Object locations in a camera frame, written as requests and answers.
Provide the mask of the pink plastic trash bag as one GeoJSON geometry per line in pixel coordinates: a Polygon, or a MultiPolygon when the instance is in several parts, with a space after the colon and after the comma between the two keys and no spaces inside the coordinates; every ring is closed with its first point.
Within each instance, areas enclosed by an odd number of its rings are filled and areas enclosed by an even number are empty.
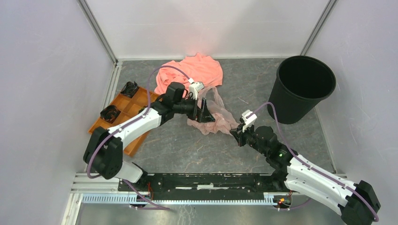
{"type": "Polygon", "coordinates": [[[200,99],[206,98],[207,107],[211,115],[215,118],[215,122],[198,123],[188,119],[187,125],[197,128],[203,135],[216,134],[217,132],[231,135],[230,130],[237,128],[239,123],[235,120],[232,113],[226,110],[217,88],[214,86],[205,87],[199,93],[198,97],[200,99]]]}

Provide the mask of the black trash bin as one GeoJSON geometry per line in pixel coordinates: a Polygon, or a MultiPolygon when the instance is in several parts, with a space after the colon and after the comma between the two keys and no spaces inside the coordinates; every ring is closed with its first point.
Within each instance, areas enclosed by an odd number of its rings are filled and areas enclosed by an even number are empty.
{"type": "Polygon", "coordinates": [[[333,71],[318,59],[292,56],[284,59],[276,71],[267,106],[269,115],[279,123],[294,124],[319,102],[328,98],[337,85],[333,71]]]}

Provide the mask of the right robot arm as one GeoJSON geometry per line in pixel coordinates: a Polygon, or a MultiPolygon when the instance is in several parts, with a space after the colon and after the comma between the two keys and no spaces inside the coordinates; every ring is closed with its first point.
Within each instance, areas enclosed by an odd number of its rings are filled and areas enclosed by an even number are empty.
{"type": "Polygon", "coordinates": [[[249,145],[265,156],[274,168],[271,186],[306,195],[337,213],[347,225],[370,225],[378,221],[380,201],[368,182],[354,182],[311,163],[281,143],[271,127],[243,124],[230,130],[240,147],[249,145]]]}

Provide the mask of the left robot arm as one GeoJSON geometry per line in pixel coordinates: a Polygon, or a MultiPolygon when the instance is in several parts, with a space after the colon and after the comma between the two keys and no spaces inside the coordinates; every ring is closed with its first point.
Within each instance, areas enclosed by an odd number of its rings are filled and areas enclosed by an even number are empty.
{"type": "Polygon", "coordinates": [[[136,191],[144,190],[147,186],[144,170],[123,160],[124,148],[144,133],[171,120],[175,114],[184,114],[198,123],[214,122],[206,99],[198,100],[203,89],[202,82],[191,81],[188,89],[179,82],[172,82],[162,96],[150,102],[135,117],[114,127],[96,128],[83,156],[88,177],[94,178],[91,174],[94,170],[98,177],[127,180],[136,191]]]}

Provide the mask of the salmon pink cloth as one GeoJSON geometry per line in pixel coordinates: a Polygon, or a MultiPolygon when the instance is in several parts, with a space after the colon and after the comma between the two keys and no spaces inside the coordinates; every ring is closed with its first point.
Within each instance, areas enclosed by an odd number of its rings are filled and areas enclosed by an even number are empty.
{"type": "Polygon", "coordinates": [[[181,61],[169,61],[164,64],[156,76],[156,94],[163,94],[172,82],[182,83],[188,90],[188,78],[176,69],[180,69],[195,82],[203,82],[205,87],[219,86],[223,82],[223,70],[220,63],[210,56],[197,53],[195,56],[186,56],[181,61]]]}

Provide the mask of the orange compartment tray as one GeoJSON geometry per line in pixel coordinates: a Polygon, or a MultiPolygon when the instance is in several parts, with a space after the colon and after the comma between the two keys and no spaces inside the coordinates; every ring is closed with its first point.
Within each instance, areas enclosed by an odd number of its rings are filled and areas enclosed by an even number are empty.
{"type": "MultiPolygon", "coordinates": [[[[124,96],[122,93],[118,93],[115,99],[111,102],[111,105],[114,105],[118,110],[119,114],[115,116],[111,120],[104,120],[101,117],[98,117],[91,128],[88,130],[89,134],[92,134],[94,129],[97,127],[103,127],[105,129],[119,125],[132,117],[138,115],[139,111],[147,106],[147,91],[143,87],[139,87],[137,92],[133,97],[124,96]]],[[[137,139],[135,139],[132,143],[130,143],[127,147],[124,148],[123,152],[125,155],[129,157],[133,157],[143,141],[146,139],[149,132],[144,133],[137,139]]]]}

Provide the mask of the dark rolled sock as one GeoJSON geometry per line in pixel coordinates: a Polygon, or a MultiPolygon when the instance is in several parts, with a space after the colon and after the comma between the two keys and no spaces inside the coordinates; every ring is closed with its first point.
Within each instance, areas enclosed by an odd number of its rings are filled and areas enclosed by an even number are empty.
{"type": "Polygon", "coordinates": [[[132,98],[136,92],[139,90],[139,86],[136,82],[126,82],[125,86],[121,90],[121,94],[128,97],[132,98]]]}
{"type": "Polygon", "coordinates": [[[109,105],[100,112],[100,118],[108,123],[113,123],[121,113],[115,105],[109,105]]]}

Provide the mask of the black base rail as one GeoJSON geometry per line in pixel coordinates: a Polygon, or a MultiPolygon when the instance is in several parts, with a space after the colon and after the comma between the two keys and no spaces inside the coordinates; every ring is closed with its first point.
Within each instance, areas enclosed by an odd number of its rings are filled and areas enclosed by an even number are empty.
{"type": "Polygon", "coordinates": [[[129,204],[137,210],[239,204],[294,209],[294,191],[267,173],[144,173],[135,183],[120,179],[118,191],[132,192],[129,204]]]}

